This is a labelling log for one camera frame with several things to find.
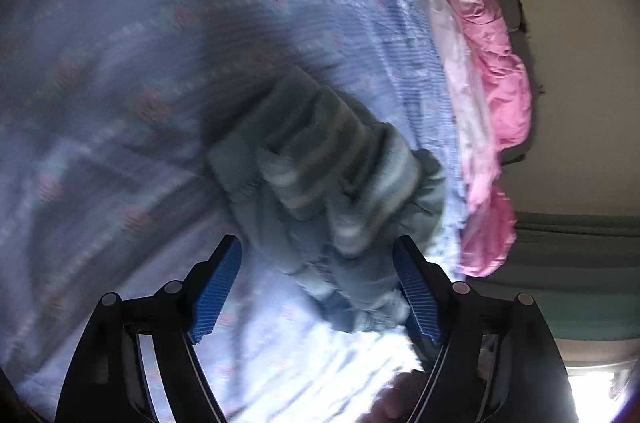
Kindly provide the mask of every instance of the pink cloth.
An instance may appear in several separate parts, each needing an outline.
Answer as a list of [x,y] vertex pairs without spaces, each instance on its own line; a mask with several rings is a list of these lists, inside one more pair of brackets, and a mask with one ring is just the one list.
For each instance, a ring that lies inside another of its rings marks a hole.
[[511,201],[494,184],[489,200],[469,216],[462,233],[460,271],[484,277],[497,270],[516,240]]
[[526,70],[511,53],[495,0],[421,2],[447,77],[467,184],[470,215],[462,233],[460,271],[485,276],[500,267],[515,241],[516,216],[495,180],[498,150],[522,142],[529,131]]
[[460,142],[462,175],[470,213],[484,203],[500,174],[494,134],[480,74],[447,0],[420,0],[431,19],[433,39],[447,77]]
[[491,111],[496,149],[518,145],[529,133],[531,93],[522,60],[511,52],[502,10],[495,0],[447,0],[482,76]]

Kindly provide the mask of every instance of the fabric fold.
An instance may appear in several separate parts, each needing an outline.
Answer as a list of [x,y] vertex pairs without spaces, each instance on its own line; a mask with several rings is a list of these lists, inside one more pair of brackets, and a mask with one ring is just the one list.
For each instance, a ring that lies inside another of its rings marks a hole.
[[469,218],[460,270],[491,273],[514,241],[514,213],[495,184],[500,151],[530,128],[526,67],[513,54],[497,0],[421,0],[430,14],[456,115]]
[[406,319],[391,249],[440,233],[446,181],[430,152],[294,68],[208,160],[252,245],[323,310],[337,293],[366,313],[359,329]]

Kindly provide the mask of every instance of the screw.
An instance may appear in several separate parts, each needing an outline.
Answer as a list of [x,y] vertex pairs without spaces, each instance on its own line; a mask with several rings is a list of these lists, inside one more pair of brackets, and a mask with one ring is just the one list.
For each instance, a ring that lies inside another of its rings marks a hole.
[[115,293],[107,293],[102,297],[102,305],[103,306],[113,306],[118,300],[118,296]]
[[469,291],[471,291],[469,284],[465,282],[453,282],[452,287],[453,291],[455,291],[456,293],[460,293],[461,295],[466,295]]
[[172,280],[164,285],[164,292],[173,295],[182,289],[182,282],[179,280]]
[[520,293],[518,295],[518,302],[525,306],[530,306],[533,304],[533,297],[528,293]]

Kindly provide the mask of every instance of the blue bedsheet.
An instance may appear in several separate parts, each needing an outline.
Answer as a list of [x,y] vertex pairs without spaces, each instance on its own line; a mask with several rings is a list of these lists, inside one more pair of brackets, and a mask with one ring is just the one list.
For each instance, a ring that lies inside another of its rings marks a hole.
[[[150,294],[237,231],[205,154],[292,64],[442,162],[428,257],[455,273],[456,132],[416,0],[0,0],[0,365],[35,408],[52,417],[104,292]],[[256,259],[198,347],[238,421],[353,421],[415,364],[401,333],[331,332]]]

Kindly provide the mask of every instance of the light blue cloth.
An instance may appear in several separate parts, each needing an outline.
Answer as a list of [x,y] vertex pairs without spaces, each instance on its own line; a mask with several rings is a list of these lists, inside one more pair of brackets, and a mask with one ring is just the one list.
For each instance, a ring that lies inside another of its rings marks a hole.
[[316,300],[347,299],[348,330],[404,323],[393,243],[409,235],[428,255],[441,235],[446,180],[429,151],[294,67],[208,160],[251,244]]
[[[440,161],[447,207],[430,259],[453,273],[463,183],[446,80],[417,0],[0,0],[0,365],[37,409],[52,415],[104,292],[152,293],[237,232],[206,151],[292,65]],[[273,295],[234,287],[236,317],[200,344],[225,409],[298,421],[287,396],[260,387],[273,378],[266,361],[295,352],[321,367],[353,344],[350,359],[366,367],[352,371],[342,400],[314,403],[340,421],[367,402],[358,386],[368,381],[370,401],[388,380],[376,371],[407,363],[394,345],[359,350],[361,335],[311,340],[319,319],[301,299],[283,307],[294,289],[281,294],[286,281],[269,280]],[[286,309],[307,314],[274,316]],[[236,343],[265,338],[253,354]],[[294,367],[279,388],[298,392],[311,370]],[[336,385],[335,374],[316,374],[314,389]]]

